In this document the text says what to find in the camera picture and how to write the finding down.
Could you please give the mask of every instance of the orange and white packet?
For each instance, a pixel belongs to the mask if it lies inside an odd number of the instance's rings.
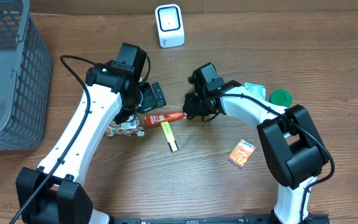
[[[233,151],[231,151],[229,159],[239,167],[243,168],[254,151],[255,146],[241,139]]]

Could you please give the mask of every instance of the red object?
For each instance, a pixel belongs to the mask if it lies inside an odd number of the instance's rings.
[[[172,122],[172,121],[177,121],[180,119],[186,119],[186,117],[187,117],[187,114],[184,111],[175,111],[175,112],[167,113],[167,114],[157,114],[157,115],[146,116],[146,117],[144,117],[144,119],[146,120],[147,126],[153,126],[156,124],[160,124],[161,122],[164,122],[164,121]]]

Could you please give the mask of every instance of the tabletop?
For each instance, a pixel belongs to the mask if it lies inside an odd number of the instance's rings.
[[[313,188],[309,210],[331,223],[358,223],[358,11],[184,14],[186,42],[161,49],[154,15],[33,17],[53,57],[44,143],[35,150],[0,151],[0,223],[19,208],[15,179],[36,168],[58,141],[81,98],[62,54],[94,62],[115,59],[123,42],[151,59],[148,82],[159,82],[167,105],[180,110],[187,77],[212,62],[225,81],[257,83],[291,93],[310,113],[336,172]],[[67,59],[84,80],[87,63]],[[171,153],[160,126],[144,137],[103,137],[86,176],[94,208],[115,217],[230,217],[270,213],[277,181],[257,132],[220,115],[171,123],[179,151]],[[244,139],[256,150],[243,169],[227,159]],[[320,177],[326,175],[329,165]]]

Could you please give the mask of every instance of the blue basket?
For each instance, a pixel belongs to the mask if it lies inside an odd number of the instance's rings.
[[[44,139],[52,58],[29,13],[29,0],[0,0],[0,150]]]

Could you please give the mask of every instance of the green round lid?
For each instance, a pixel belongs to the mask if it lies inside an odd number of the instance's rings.
[[[268,101],[277,106],[290,107],[292,103],[292,96],[286,90],[275,90],[268,98]]]

